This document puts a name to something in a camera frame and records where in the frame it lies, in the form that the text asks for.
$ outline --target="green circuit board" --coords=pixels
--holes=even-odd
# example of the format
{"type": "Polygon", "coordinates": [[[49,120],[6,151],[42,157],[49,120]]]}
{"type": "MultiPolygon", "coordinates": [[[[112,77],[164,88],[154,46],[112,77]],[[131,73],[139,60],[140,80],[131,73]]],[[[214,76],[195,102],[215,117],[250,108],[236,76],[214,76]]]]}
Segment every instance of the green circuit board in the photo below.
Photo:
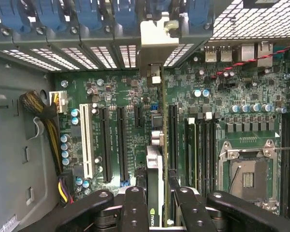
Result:
{"type": "MultiPolygon", "coordinates": [[[[278,214],[280,151],[277,150],[272,157],[262,156],[261,151],[267,143],[273,143],[275,148],[281,147],[282,117],[276,109],[287,107],[290,111],[290,80],[284,79],[284,74],[290,73],[290,62],[274,60],[275,71],[265,75],[258,74],[257,69],[235,69],[235,76],[228,80],[230,85],[221,87],[224,81],[213,77],[217,70],[228,65],[188,61],[180,69],[165,70],[166,102],[161,102],[159,88],[148,84],[147,78],[139,78],[137,71],[56,73],[56,90],[66,91],[69,100],[68,113],[59,115],[60,134],[69,134],[72,138],[72,160],[64,168],[79,170],[83,162],[80,129],[71,124],[71,110],[78,109],[79,104],[97,103],[99,109],[108,110],[112,179],[105,182],[103,172],[99,172],[96,165],[90,189],[108,188],[116,193],[121,186],[133,185],[134,170],[146,164],[145,149],[151,141],[152,116],[159,113],[161,104],[166,104],[169,107],[169,167],[173,167],[175,160],[182,186],[194,187],[202,195],[215,189],[229,191],[278,214]],[[199,70],[203,70],[204,75],[199,76],[199,70]],[[104,81],[101,86],[97,84],[99,79],[104,81]],[[60,85],[63,80],[69,83],[66,88],[60,85]],[[93,95],[87,94],[89,88],[95,91],[93,95]],[[199,90],[201,95],[196,96],[195,90],[199,90]],[[252,112],[250,108],[246,113],[231,112],[234,105],[250,107],[255,104],[260,107],[258,112],[252,112]],[[270,105],[269,112],[262,111],[264,104],[270,105]],[[120,180],[118,107],[124,107],[126,121],[124,146],[127,148],[129,181],[125,183],[120,180]],[[136,122],[136,109],[141,114],[139,122],[136,122]],[[254,149],[255,152],[239,152],[238,159],[228,159],[220,166],[226,142],[232,149],[254,149]],[[243,171],[239,175],[236,167],[240,162],[243,171]],[[258,178],[262,182],[251,181],[258,178]],[[256,190],[247,193],[249,188],[256,190]]],[[[94,154],[102,156],[101,110],[92,116],[92,126],[94,154]]],[[[83,191],[75,193],[75,199],[82,197],[83,191]]]]}

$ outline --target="white pci slot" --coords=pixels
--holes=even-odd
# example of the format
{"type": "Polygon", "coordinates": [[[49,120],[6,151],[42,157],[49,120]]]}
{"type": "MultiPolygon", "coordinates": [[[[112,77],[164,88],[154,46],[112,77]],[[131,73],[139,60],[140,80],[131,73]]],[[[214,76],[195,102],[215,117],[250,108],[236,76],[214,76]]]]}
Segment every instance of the white pci slot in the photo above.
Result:
{"type": "Polygon", "coordinates": [[[91,105],[80,104],[79,111],[81,116],[84,178],[93,178],[95,163],[93,154],[91,105]]]}

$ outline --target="motherboard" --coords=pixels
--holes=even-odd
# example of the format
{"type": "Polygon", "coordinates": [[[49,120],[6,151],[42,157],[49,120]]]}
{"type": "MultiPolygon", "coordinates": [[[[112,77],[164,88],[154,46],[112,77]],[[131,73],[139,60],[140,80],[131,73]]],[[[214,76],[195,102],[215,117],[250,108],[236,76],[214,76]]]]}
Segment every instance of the motherboard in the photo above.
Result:
{"type": "Polygon", "coordinates": [[[59,126],[75,200],[135,185],[135,170],[146,168],[146,146],[164,146],[166,136],[167,165],[180,185],[203,196],[223,190],[280,213],[290,61],[277,56],[270,68],[217,76],[230,60],[202,61],[203,52],[164,70],[164,89],[137,71],[54,74],[56,91],[68,102],[59,126]]]}

